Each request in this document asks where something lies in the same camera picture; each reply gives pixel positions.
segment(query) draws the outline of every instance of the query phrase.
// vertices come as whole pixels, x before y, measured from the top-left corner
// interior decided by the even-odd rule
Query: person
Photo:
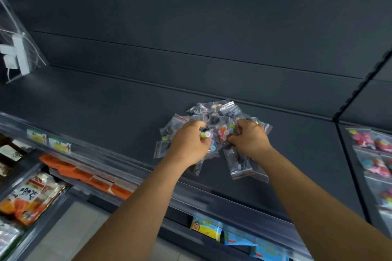
[[[178,179],[211,144],[202,121],[186,123],[167,157],[113,213],[74,261],[145,261],[149,258]],[[341,204],[269,143],[262,125],[238,120],[242,133],[229,142],[257,161],[316,261],[392,260],[392,242]]]

